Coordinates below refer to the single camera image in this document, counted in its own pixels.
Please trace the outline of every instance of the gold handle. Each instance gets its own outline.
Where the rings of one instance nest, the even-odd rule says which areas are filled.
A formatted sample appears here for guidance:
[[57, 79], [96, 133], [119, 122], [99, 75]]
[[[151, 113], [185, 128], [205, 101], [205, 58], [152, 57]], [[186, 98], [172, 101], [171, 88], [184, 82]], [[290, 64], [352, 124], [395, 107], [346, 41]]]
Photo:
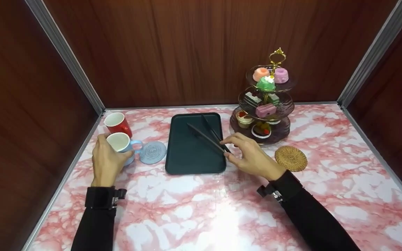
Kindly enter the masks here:
[[[277, 63], [274, 62], [274, 61], [271, 59], [271, 57], [274, 56], [274, 55], [276, 55], [276, 54], [282, 55], [282, 56], [283, 56], [283, 60], [280, 61], [280, 62], [277, 62]], [[277, 68], [277, 66], [278, 66], [279, 64], [281, 64], [283, 61], [286, 60], [286, 55], [285, 55], [285, 53], [282, 51], [282, 48], [279, 48], [277, 51], [274, 51], [273, 53], [271, 53], [271, 54], [269, 55], [269, 60], [271, 61], [271, 64], [273, 64], [273, 71], [271, 72], [271, 76], [274, 77], [274, 71], [276, 70], [276, 68]]]

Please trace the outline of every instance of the mug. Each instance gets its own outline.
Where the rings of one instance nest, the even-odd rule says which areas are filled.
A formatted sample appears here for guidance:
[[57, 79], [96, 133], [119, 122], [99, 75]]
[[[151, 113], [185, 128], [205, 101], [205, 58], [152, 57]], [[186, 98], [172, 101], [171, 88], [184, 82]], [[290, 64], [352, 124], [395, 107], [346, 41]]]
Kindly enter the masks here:
[[123, 113], [112, 113], [108, 115], [104, 121], [105, 126], [108, 128], [110, 133], [126, 133], [131, 138], [133, 133], [125, 119]]
[[[106, 138], [106, 141], [111, 145], [111, 147], [116, 152], [127, 152], [133, 150], [133, 144], [141, 144], [141, 149], [136, 150], [136, 153], [142, 151], [143, 143], [140, 140], [131, 140], [126, 133], [113, 133]], [[134, 160], [134, 154], [129, 159], [126, 160], [125, 165], [131, 164]]]

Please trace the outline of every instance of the rattan coaster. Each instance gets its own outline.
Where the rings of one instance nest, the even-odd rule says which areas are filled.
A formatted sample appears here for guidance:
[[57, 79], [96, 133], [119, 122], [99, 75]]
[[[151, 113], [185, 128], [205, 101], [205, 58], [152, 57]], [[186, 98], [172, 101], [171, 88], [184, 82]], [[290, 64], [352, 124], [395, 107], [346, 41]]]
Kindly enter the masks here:
[[300, 172], [308, 164], [305, 154], [292, 146], [282, 146], [277, 149], [276, 161], [291, 172]]

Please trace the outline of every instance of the wrist strap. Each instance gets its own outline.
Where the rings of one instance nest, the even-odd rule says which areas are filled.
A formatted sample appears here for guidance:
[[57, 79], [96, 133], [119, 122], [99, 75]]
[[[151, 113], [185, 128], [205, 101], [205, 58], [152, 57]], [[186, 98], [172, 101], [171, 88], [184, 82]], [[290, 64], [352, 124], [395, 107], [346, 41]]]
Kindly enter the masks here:
[[125, 199], [126, 189], [115, 187], [89, 187], [86, 191], [85, 207], [110, 210], [117, 207], [119, 199]]
[[262, 197], [272, 194], [278, 202], [286, 202], [302, 189], [303, 186], [300, 181], [290, 171], [286, 170], [276, 181], [269, 181], [266, 187], [260, 186], [257, 192]]

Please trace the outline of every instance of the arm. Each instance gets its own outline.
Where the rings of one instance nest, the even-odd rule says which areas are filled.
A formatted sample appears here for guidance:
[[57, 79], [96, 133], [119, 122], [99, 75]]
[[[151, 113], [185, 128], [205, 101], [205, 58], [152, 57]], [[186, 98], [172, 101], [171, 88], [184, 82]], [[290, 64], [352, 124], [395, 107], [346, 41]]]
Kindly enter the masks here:
[[133, 151], [116, 152], [106, 141], [108, 135], [99, 135], [92, 150], [94, 180], [87, 194], [93, 197], [86, 197], [86, 210], [75, 234], [71, 251], [113, 250], [117, 202], [112, 198], [114, 194], [115, 197], [120, 197], [114, 190], [114, 182], [125, 161], [133, 155]]
[[75, 234], [71, 251], [113, 250], [116, 209], [86, 208]]
[[312, 250], [359, 250], [331, 213], [293, 178], [287, 170], [270, 184], [295, 191], [280, 204], [308, 246]]
[[359, 250], [330, 212], [303, 188], [290, 171], [269, 157], [254, 140], [235, 133], [221, 143], [232, 143], [241, 150], [241, 159], [225, 153], [231, 163], [245, 173], [266, 178], [281, 194], [281, 206], [311, 249]]

